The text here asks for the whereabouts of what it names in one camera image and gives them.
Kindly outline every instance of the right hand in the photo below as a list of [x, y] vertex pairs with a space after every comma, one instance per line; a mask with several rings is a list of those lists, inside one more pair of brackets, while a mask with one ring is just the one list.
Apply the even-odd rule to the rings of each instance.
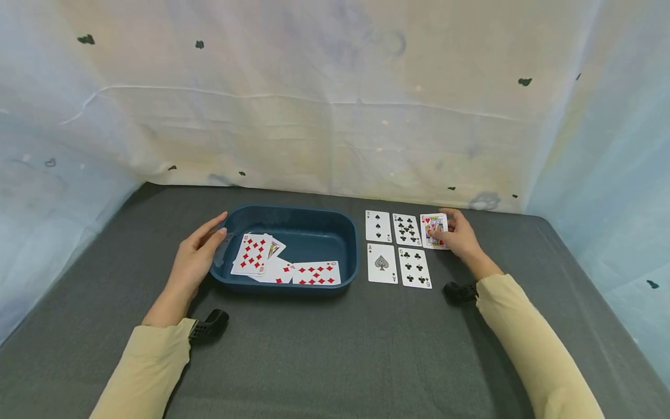
[[442, 214], [447, 214], [449, 231], [432, 231], [431, 237], [442, 240], [449, 249], [460, 259], [468, 259], [484, 253], [479, 246], [477, 236], [463, 213], [454, 208], [442, 208]]

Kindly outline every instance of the spade symbol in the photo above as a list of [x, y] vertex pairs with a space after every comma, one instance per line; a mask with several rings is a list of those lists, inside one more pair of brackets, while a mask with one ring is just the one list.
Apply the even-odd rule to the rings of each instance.
[[383, 271], [385, 267], [389, 267], [389, 262], [387, 262], [383, 256], [379, 256], [375, 261], [375, 267], [378, 267], [380, 271]]

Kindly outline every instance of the club card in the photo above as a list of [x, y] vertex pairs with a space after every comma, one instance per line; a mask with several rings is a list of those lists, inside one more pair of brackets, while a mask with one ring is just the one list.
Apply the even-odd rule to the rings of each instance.
[[264, 274], [269, 245], [266, 235], [245, 234], [230, 272], [233, 275]]
[[426, 249], [443, 249], [447, 246], [443, 241], [434, 239], [430, 231], [449, 231], [446, 214], [421, 214], [421, 243]]
[[264, 236], [267, 237], [268, 242], [270, 243], [270, 247], [267, 250], [267, 259], [270, 260], [273, 257], [279, 256], [281, 252], [286, 249], [286, 245], [276, 238], [270, 236], [269, 234], [265, 234]]
[[337, 261], [294, 263], [293, 283], [299, 285], [341, 284], [340, 266]]
[[392, 245], [368, 243], [368, 281], [384, 284], [398, 283], [395, 249]]
[[365, 211], [365, 239], [392, 243], [391, 217], [380, 211]]
[[393, 214], [393, 232], [399, 245], [421, 247], [421, 235], [417, 226], [417, 217], [413, 215]]
[[404, 286], [426, 290], [433, 288], [424, 250], [398, 247], [398, 260], [400, 261], [400, 272], [403, 276]]
[[255, 281], [268, 284], [289, 284], [291, 279], [293, 279], [294, 272], [295, 266], [291, 262], [285, 261], [280, 257], [273, 257], [272, 259], [268, 259], [263, 275], [248, 276]]

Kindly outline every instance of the gray table surface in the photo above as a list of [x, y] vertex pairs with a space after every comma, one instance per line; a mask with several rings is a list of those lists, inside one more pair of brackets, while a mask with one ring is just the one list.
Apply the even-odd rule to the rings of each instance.
[[[427, 251], [433, 290], [367, 280], [366, 209], [434, 207], [243, 188], [142, 186], [0, 348], [2, 418], [86, 418], [127, 339], [165, 284], [178, 243], [245, 204], [328, 208], [360, 231], [360, 273], [331, 300], [238, 295], [208, 277], [192, 305], [230, 314], [223, 337], [194, 345], [166, 418], [530, 418], [496, 337], [449, 251]], [[466, 211], [490, 256], [514, 275], [565, 343], [607, 418], [662, 418], [670, 395], [549, 223]]]

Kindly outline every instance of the forearm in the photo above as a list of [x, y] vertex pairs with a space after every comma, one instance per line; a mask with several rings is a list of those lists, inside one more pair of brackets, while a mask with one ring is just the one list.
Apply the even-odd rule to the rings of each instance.
[[126, 345], [91, 419], [160, 419], [189, 361], [195, 320], [165, 328], [138, 326]]
[[477, 308], [514, 364], [538, 418], [602, 418], [574, 360], [511, 276], [477, 284]]

